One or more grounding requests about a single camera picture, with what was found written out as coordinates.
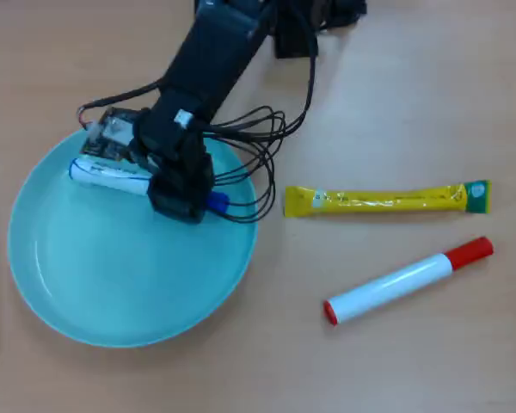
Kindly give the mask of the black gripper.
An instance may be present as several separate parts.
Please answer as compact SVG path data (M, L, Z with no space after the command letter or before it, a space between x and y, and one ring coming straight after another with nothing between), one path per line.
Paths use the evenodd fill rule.
M170 114L150 108L140 110L132 125L131 157L174 191L149 191L156 212L199 224L206 213L214 177L212 157L193 122L194 115L182 108Z

